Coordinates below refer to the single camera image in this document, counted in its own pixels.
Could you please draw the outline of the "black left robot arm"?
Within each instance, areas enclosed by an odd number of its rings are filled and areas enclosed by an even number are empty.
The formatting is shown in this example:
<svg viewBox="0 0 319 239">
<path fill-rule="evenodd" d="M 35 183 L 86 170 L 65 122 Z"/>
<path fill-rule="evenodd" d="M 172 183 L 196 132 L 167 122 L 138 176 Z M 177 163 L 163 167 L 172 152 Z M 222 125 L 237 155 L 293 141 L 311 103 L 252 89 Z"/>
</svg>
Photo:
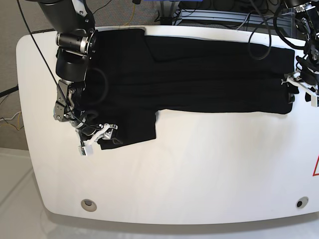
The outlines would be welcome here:
<svg viewBox="0 0 319 239">
<path fill-rule="evenodd" d="M 306 92 L 305 99 L 319 106 L 319 9 L 310 0 L 286 0 L 285 5 L 295 12 L 297 29 L 305 35 L 304 55 L 296 57 L 296 70 L 287 81 Z"/>
</svg>

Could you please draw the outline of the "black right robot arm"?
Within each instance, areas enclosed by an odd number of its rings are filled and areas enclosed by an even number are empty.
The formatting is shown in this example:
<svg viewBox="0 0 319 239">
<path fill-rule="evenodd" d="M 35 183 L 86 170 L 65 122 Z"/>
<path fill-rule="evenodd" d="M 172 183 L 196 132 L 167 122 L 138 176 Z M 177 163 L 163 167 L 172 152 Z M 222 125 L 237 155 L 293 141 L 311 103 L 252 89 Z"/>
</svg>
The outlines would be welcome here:
<svg viewBox="0 0 319 239">
<path fill-rule="evenodd" d="M 117 125 L 97 121 L 98 112 L 91 107 L 100 104 L 109 91 L 106 74 L 91 67 L 92 54 L 96 51 L 98 30 L 95 19 L 84 0 L 40 0 L 44 15 L 56 30 L 57 62 L 56 74 L 57 100 L 53 117 L 59 122 L 69 122 L 78 132 L 80 140 L 110 140 L 121 145 L 117 139 Z M 93 73 L 102 80 L 102 94 L 95 100 L 89 100 L 81 106 L 81 98 L 86 90 L 86 77 Z"/>
</svg>

